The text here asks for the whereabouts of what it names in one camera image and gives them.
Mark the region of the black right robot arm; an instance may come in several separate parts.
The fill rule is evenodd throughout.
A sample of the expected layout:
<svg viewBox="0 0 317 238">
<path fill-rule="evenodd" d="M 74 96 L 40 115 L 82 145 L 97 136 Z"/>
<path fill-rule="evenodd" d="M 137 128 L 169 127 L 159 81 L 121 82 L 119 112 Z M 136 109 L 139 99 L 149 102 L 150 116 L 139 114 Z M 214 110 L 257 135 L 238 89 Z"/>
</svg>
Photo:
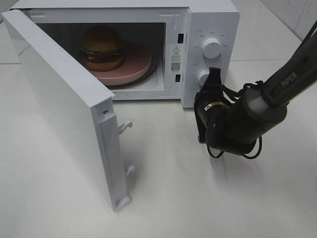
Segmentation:
<svg viewBox="0 0 317 238">
<path fill-rule="evenodd" d="M 220 68 L 208 77 L 194 101 L 198 140 L 207 149 L 254 159 L 248 154 L 262 135 L 281 123 L 289 102 L 317 80 L 317 35 L 306 38 L 291 59 L 267 81 L 232 91 L 221 83 Z"/>
</svg>

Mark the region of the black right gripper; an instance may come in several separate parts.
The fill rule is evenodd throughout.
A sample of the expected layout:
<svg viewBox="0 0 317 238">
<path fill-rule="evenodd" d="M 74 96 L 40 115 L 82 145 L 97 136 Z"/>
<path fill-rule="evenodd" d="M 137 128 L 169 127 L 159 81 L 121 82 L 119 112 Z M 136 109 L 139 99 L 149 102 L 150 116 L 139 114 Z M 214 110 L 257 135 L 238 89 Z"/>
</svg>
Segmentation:
<svg viewBox="0 0 317 238">
<path fill-rule="evenodd" d="M 224 117 L 231 103 L 221 88 L 221 69 L 209 67 L 204 86 L 196 94 L 194 114 L 198 128 L 198 141 L 204 144 L 220 144 L 224 141 Z"/>
</svg>

